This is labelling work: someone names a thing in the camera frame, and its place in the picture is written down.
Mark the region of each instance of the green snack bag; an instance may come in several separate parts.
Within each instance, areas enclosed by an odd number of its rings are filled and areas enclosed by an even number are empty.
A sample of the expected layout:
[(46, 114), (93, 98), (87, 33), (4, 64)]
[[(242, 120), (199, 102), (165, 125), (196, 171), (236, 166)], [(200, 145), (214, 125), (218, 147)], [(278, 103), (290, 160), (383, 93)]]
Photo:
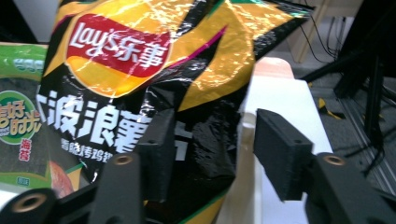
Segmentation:
[(0, 45), (0, 183), (50, 187), (35, 103), (46, 52), (42, 46)]

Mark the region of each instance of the black equipment stand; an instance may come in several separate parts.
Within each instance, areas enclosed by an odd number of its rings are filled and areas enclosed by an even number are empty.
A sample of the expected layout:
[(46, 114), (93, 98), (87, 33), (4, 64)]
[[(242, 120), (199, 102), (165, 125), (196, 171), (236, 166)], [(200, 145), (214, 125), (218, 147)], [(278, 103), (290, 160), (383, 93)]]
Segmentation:
[(374, 190), (348, 159), (313, 155), (312, 146), (283, 117), (258, 109), (253, 152), (280, 201), (300, 201), (306, 193), (310, 224), (395, 222), (395, 197)]
[[(342, 73), (333, 89), (335, 96), (341, 100), (353, 97), (369, 79), (364, 126), (363, 130), (358, 130), (368, 138), (363, 140), (363, 147), (368, 147), (370, 143), (375, 148), (383, 146), (378, 116), (384, 77), (395, 77), (393, 66), (396, 61), (392, 60), (396, 54), (393, 47), (395, 28), (395, 1), (364, 0), (338, 59), (301, 78), (312, 82), (330, 73)], [(395, 101), (396, 96), (388, 95), (388, 98)]]

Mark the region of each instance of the gray carpet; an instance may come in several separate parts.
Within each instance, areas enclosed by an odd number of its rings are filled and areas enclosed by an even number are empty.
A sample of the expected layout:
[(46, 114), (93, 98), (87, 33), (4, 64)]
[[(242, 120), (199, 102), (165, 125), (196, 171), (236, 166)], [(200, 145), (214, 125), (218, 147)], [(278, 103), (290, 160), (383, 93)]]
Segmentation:
[[(303, 69), (301, 67), (293, 68), (296, 78), (300, 78), (312, 72), (312, 69)], [(333, 114), (345, 115), (344, 119), (320, 113), (326, 134), (335, 154), (348, 156), (357, 168), (362, 172), (365, 171), (373, 162), (377, 149), (366, 146), (363, 140), (367, 136), (362, 132), (364, 114), (367, 100), (366, 91), (358, 91), (357, 94), (349, 99), (347, 103), (354, 108), (359, 117), (356, 123), (349, 117), (349, 111), (345, 108), (344, 100), (337, 99), (332, 92), (332, 88), (338, 82), (341, 75), (329, 74), (313, 81), (312, 93), (318, 105), (319, 98), (322, 98), (328, 111)], [(396, 78), (385, 78), (385, 85), (392, 91), (396, 91)], [(387, 193), (396, 195), (396, 104), (390, 102), (387, 98), (381, 102), (379, 125), (383, 134), (383, 143), (385, 157), (381, 157), (376, 162), (376, 166), (368, 173), (367, 181), (376, 189), (384, 190)]]

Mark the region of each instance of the wire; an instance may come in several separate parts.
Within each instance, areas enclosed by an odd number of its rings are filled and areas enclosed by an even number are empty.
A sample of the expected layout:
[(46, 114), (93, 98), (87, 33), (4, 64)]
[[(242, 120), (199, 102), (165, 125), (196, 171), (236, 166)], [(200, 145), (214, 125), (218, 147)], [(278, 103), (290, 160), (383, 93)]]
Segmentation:
[(384, 149), (378, 149), (377, 152), (375, 153), (375, 157), (373, 160), (370, 162), (370, 165), (362, 171), (364, 177), (367, 177), (370, 172), (377, 166), (379, 165), (385, 158), (385, 151)]
[(382, 97), (383, 101), (392, 107), (396, 107), (396, 102), (393, 100), (393, 97), (395, 97), (393, 91), (390, 91), (387, 87), (383, 86), (382, 92), (383, 92), (383, 97)]
[(384, 139), (386, 139), (389, 135), (391, 135), (391, 134), (394, 133), (395, 131), (396, 131), (396, 127), (393, 127), (393, 128), (391, 128), (391, 129), (387, 130), (387, 131), (384, 133), (384, 135), (383, 135)]
[(327, 50), (332, 54), (332, 57), (335, 57), (337, 53), (336, 49), (330, 48), (330, 34), (332, 33), (332, 26), (334, 25), (334, 21), (335, 21), (335, 17), (332, 17), (332, 22), (330, 23), (329, 31), (327, 33), (327, 39), (326, 39), (326, 47)]
[(312, 49), (311, 43), (309, 43), (308, 36), (306, 36), (306, 33), (305, 33), (303, 27), (300, 26), (300, 28), (301, 28), (301, 31), (303, 32), (303, 35), (305, 36), (305, 39), (306, 39), (306, 42), (308, 43), (309, 48), (311, 49), (312, 56), (314, 56), (314, 58), (315, 58), (318, 62), (320, 62), (320, 63), (329, 63), (329, 62), (323, 62), (322, 60), (320, 60), (320, 59), (315, 55), (315, 52), (314, 52), (314, 50)]
[(338, 34), (338, 37), (336, 37), (337, 38), (337, 47), (336, 47), (337, 56), (338, 56), (338, 53), (341, 51), (341, 48), (343, 47), (343, 39), (344, 39), (344, 32), (346, 29), (346, 25), (347, 25), (347, 18), (343, 17), (342, 23), (341, 23), (341, 30)]
[(312, 22), (313, 22), (313, 24), (314, 24), (315, 31), (317, 32), (318, 40), (319, 40), (319, 42), (320, 42), (320, 45), (323, 47), (324, 51), (326, 51), (326, 53), (329, 54), (329, 55), (332, 57), (332, 54), (324, 47), (323, 41), (322, 41), (322, 39), (321, 39), (321, 37), (320, 37), (320, 34), (319, 34), (319, 30), (318, 30), (318, 27), (317, 27), (317, 23), (315, 22), (315, 20), (314, 20), (314, 18), (312, 17), (311, 14), (309, 14), (309, 17), (311, 18), (311, 20), (312, 20)]
[(350, 152), (350, 153), (344, 155), (344, 157), (349, 158), (349, 157), (356, 156), (356, 155), (358, 155), (359, 153), (363, 152), (364, 150), (366, 150), (366, 149), (369, 148), (369, 147), (370, 147), (370, 146), (361, 147), (361, 148), (359, 148), (358, 150), (355, 150), (355, 151), (353, 151), (353, 152)]
[(349, 146), (349, 147), (336, 147), (333, 149), (333, 151), (346, 151), (346, 150), (350, 150), (350, 149), (357, 148), (357, 147), (359, 147), (359, 146), (355, 145), (355, 146)]

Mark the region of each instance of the snack package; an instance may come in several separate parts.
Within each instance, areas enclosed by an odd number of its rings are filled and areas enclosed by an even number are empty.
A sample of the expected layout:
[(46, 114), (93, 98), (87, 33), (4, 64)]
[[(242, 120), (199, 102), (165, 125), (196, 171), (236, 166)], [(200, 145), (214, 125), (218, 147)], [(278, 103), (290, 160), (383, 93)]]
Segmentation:
[(148, 200), (146, 215), (188, 220), (233, 182), (254, 63), (309, 12), (280, 1), (61, 1), (37, 95), (62, 176), (53, 187), (62, 197), (100, 179), (112, 155), (133, 151), (153, 117), (173, 109), (168, 197)]
[(48, 188), (49, 153), (35, 103), (47, 49), (0, 44), (0, 182)]

